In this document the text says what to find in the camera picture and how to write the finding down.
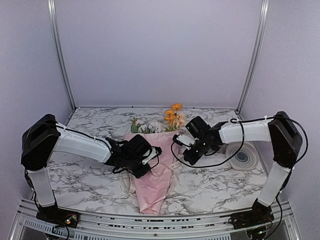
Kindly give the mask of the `cream ribbon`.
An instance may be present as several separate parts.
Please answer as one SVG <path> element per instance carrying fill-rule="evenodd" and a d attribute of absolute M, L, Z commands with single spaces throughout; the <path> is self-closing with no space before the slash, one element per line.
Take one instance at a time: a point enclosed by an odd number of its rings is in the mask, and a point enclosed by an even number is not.
<path fill-rule="evenodd" d="M 143 192 L 151 190 L 157 192 L 165 191 L 164 195 L 167 196 L 169 192 L 178 184 L 178 168 L 180 164 L 178 161 L 173 161 L 171 164 L 166 164 L 160 161 L 151 160 L 151 169 L 147 174 L 140 178 L 134 177 L 128 172 L 120 174 L 120 187 L 129 194 L 138 195 L 137 189 L 141 188 Z"/>

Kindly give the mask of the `white flower bunch green leaves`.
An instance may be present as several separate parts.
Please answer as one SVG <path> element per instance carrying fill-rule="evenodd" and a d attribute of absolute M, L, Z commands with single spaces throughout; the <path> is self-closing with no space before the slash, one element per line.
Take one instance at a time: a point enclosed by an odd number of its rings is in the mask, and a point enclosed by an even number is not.
<path fill-rule="evenodd" d="M 133 134 L 155 134 L 165 132 L 165 127 L 157 120 L 143 121 L 134 117 L 130 121 L 130 131 Z"/>

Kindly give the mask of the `peach flower long green stem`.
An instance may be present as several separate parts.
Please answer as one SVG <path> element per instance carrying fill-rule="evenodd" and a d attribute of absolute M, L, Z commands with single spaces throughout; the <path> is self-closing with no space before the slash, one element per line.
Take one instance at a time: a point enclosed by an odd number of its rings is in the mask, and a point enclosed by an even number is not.
<path fill-rule="evenodd" d="M 186 116 L 184 113 L 177 113 L 176 114 L 176 121 L 175 121 L 175 128 L 179 129 L 185 126 L 186 124 Z"/>

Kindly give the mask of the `pink wrapping paper sheet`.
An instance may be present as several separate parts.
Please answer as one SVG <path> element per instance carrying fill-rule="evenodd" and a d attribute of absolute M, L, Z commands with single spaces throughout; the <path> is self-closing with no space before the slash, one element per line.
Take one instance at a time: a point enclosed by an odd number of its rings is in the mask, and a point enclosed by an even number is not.
<path fill-rule="evenodd" d="M 140 178 L 127 172 L 120 174 L 121 189 L 137 200 L 140 213 L 159 214 L 163 201 L 175 187 L 180 163 L 174 156 L 178 155 L 179 146 L 171 145 L 174 135 L 178 133 L 170 131 L 143 134 L 152 146 L 162 150 L 159 157 L 148 162 L 153 169 Z"/>

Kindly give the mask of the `orange flower stem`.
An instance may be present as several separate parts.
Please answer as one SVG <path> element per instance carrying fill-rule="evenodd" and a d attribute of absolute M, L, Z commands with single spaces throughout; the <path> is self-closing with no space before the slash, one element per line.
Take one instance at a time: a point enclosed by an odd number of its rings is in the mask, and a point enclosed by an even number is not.
<path fill-rule="evenodd" d="M 176 129 L 176 114 L 180 113 L 183 105 L 181 103 L 174 103 L 170 106 L 170 109 L 167 109 L 164 114 L 164 120 L 167 122 L 166 131 L 172 132 L 177 131 Z"/>

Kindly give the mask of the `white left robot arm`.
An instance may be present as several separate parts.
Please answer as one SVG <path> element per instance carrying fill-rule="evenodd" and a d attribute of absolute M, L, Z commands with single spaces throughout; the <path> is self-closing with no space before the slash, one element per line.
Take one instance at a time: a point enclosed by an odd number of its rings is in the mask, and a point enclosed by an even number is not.
<path fill-rule="evenodd" d="M 22 135 L 21 165 L 39 206 L 53 223 L 60 222 L 64 215 L 57 205 L 49 168 L 63 154 L 89 159 L 141 178 L 153 168 L 152 160 L 160 161 L 162 149 L 140 134 L 117 141 L 68 128 L 50 113 L 41 117 Z"/>

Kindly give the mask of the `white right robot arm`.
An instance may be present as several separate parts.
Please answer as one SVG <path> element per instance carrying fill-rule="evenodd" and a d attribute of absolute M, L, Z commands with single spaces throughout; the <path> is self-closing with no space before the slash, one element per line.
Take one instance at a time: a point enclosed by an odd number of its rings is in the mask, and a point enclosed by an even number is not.
<path fill-rule="evenodd" d="M 253 143 L 267 167 L 266 182 L 257 197 L 257 206 L 248 212 L 247 219 L 258 224 L 267 216 L 267 209 L 285 187 L 295 165 L 304 157 L 307 146 L 303 127 L 285 111 L 251 120 L 231 119 L 210 126 L 201 117 L 192 119 L 186 128 L 190 136 L 179 135 L 177 140 L 186 147 L 184 160 L 195 167 L 202 156 L 223 145 Z"/>

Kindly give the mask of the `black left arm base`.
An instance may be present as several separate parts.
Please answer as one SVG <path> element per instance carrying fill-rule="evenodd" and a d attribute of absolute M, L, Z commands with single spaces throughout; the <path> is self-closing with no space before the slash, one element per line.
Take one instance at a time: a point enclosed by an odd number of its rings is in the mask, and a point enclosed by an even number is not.
<path fill-rule="evenodd" d="M 78 226 L 80 213 L 77 211 L 59 208 L 57 204 L 49 207 L 38 205 L 37 209 L 36 218 L 39 220 L 70 228 L 76 228 Z"/>

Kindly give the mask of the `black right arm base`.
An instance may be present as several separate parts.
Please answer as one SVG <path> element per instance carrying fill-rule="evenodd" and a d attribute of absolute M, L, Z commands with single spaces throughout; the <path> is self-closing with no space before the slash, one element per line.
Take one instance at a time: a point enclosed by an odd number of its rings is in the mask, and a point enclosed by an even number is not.
<path fill-rule="evenodd" d="M 265 223 L 271 223 L 274 220 L 271 206 L 265 206 L 256 199 L 251 210 L 233 213 L 228 219 L 228 223 L 232 224 L 235 230 L 253 227 Z"/>

